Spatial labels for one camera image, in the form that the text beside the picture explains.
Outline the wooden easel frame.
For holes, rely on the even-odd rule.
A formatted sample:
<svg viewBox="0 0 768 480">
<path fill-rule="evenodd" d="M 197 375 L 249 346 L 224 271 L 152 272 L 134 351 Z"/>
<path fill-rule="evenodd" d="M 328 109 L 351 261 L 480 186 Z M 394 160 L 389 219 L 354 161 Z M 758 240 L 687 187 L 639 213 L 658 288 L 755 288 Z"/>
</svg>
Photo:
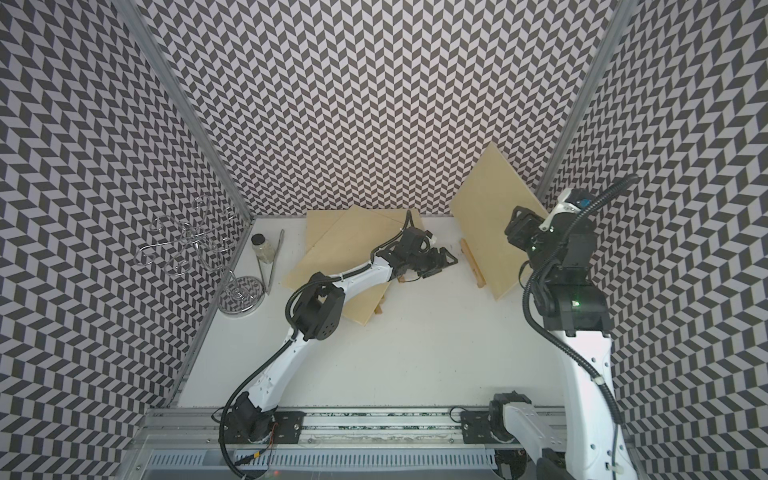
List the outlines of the wooden easel frame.
<svg viewBox="0 0 768 480">
<path fill-rule="evenodd" d="M 462 251 L 463 255 L 465 256 L 466 261 L 468 262 L 469 267 L 470 267 L 470 269 L 471 269 L 471 271 L 473 273 L 473 276 L 474 276 L 475 282 L 476 282 L 476 286 L 479 289 L 484 288 L 486 286 L 485 278 L 484 278 L 484 276 L 483 276 L 483 274 L 482 274 L 482 272 L 480 270 L 480 267 L 479 267 L 479 265 L 478 265 L 474 255 L 473 255 L 471 249 L 470 249 L 470 246 L 469 246 L 468 242 L 464 238 L 462 238 L 460 240 L 459 244 L 460 244 L 461 251 Z"/>
</svg>

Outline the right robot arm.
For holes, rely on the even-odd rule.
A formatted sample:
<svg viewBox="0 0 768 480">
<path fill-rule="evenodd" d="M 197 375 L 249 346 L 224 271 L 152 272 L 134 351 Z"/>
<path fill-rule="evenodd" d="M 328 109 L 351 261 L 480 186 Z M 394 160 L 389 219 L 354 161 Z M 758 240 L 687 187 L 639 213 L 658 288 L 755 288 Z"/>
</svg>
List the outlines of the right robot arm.
<svg viewBox="0 0 768 480">
<path fill-rule="evenodd" d="M 539 479 L 636 479 L 612 380 L 613 322 L 589 273 L 597 238 L 593 223 L 578 214 L 570 205 L 542 218 L 518 206 L 505 229 L 532 269 L 522 297 L 525 320 L 562 363 L 566 442 L 516 391 L 493 397 L 488 421 L 497 440 L 523 448 Z"/>
</svg>

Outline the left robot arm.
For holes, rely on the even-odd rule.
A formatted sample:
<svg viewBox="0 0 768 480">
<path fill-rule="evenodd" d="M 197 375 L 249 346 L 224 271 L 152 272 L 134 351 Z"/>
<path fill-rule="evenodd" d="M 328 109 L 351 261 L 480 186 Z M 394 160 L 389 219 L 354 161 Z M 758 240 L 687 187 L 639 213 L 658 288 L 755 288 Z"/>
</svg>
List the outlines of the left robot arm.
<svg viewBox="0 0 768 480">
<path fill-rule="evenodd" d="M 433 245 L 430 231 L 406 224 L 353 269 L 330 276 L 313 274 L 286 303 L 289 331 L 281 346 L 236 387 L 221 408 L 222 441 L 256 443 L 270 434 L 288 384 L 316 344 L 335 333 L 349 300 L 408 272 L 422 280 L 457 263 L 448 249 Z"/>
</svg>

